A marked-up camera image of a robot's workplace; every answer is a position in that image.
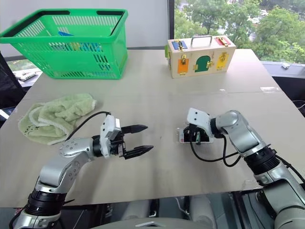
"cloth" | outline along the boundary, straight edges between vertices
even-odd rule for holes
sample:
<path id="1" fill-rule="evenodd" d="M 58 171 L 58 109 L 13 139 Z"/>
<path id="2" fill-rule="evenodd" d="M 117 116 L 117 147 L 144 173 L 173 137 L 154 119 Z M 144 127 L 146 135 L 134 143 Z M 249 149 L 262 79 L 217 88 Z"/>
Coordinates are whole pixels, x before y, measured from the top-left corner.
<path id="1" fill-rule="evenodd" d="M 37 103 L 19 121 L 18 128 L 29 140 L 53 145 L 64 141 L 74 130 L 76 120 L 91 112 L 95 103 L 89 94 Z"/>

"metal handle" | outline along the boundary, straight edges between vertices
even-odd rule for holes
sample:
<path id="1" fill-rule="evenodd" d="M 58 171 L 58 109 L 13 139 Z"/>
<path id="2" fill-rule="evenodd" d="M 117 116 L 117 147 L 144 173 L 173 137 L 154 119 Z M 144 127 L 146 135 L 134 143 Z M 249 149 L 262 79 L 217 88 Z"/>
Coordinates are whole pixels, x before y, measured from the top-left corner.
<path id="1" fill-rule="evenodd" d="M 212 35 L 201 35 L 201 36 L 193 36 L 191 40 L 191 46 L 193 45 L 193 40 L 195 38 L 204 38 L 204 37 L 209 37 L 210 38 L 210 44 L 212 43 Z"/>

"green foliage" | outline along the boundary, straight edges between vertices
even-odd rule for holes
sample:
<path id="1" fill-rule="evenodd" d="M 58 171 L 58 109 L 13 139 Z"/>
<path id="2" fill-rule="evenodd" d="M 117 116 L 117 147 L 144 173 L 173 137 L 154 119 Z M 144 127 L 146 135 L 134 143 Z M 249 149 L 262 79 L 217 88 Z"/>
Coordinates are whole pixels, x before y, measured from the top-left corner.
<path id="1" fill-rule="evenodd" d="M 206 34 L 206 28 L 202 28 L 198 22 L 188 19 L 185 12 L 175 9 L 175 38 L 190 38 L 194 35 Z"/>
<path id="2" fill-rule="evenodd" d="M 238 2 L 225 5 L 223 14 L 227 22 L 225 34 L 237 46 L 249 41 L 254 26 L 248 19 L 259 15 L 259 3 L 259 0 L 244 0 L 242 5 Z"/>
<path id="3" fill-rule="evenodd" d="M 281 41 L 293 43 L 304 39 L 304 31 L 305 22 L 299 21 L 296 13 L 275 7 L 260 21 L 256 35 L 263 42 L 275 35 Z"/>
<path id="4" fill-rule="evenodd" d="M 252 49 L 261 60 L 305 63 L 305 21 L 300 13 L 305 14 L 305 0 L 187 1 L 183 11 L 175 10 L 175 38 L 218 35 L 222 27 L 238 48 Z M 255 28 L 249 19 L 259 16 L 260 7 L 272 10 Z M 249 40 L 252 32 L 254 42 Z"/>
<path id="5" fill-rule="evenodd" d="M 275 7 L 261 20 L 251 48 L 261 60 L 305 63 L 305 22 Z"/>
<path id="6" fill-rule="evenodd" d="M 223 12 L 226 0 L 188 0 L 184 9 L 193 21 L 207 29 L 207 34 L 215 33 L 224 24 Z"/>
<path id="7" fill-rule="evenodd" d="M 175 0 L 175 9 L 178 9 L 180 4 L 181 4 L 181 0 Z"/>

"wooden table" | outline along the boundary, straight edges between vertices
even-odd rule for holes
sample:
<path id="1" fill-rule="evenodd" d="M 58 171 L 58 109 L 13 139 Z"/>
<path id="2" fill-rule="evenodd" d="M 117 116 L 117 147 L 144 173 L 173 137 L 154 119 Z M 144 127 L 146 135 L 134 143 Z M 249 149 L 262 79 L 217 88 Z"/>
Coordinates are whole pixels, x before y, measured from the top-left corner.
<path id="1" fill-rule="evenodd" d="M 95 112 L 111 111 L 122 126 L 148 125 L 141 133 L 126 135 L 127 149 L 154 149 L 130 160 L 98 158 L 86 164 L 67 196 L 75 198 L 71 205 L 259 188 L 244 161 L 233 168 L 205 163 L 189 145 L 178 143 L 175 130 L 185 127 L 190 107 L 211 115 L 240 111 L 265 142 L 305 175 L 305 119 L 251 50 L 236 50 L 227 73 L 181 79 L 170 77 L 163 51 L 129 51 L 121 80 L 54 80 L 43 74 L 28 91 L 0 130 L 0 207 L 23 206 L 40 169 L 58 153 L 59 144 L 45 146 L 24 137 L 18 120 L 33 103 L 81 92 L 98 101 Z M 75 137 L 99 134 L 103 120 L 103 115 L 96 116 Z M 216 140 L 197 151 L 216 158 L 222 149 L 222 140 Z M 227 153 L 232 152 L 228 144 Z"/>

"black chair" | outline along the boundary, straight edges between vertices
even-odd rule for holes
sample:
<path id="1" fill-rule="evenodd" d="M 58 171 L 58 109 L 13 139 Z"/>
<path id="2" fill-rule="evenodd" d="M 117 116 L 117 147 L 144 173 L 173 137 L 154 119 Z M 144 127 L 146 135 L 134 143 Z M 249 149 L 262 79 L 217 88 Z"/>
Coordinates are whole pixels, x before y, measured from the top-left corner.
<path id="1" fill-rule="evenodd" d="M 10 114 L 25 94 L 26 92 L 0 53 L 0 109 L 7 110 Z"/>

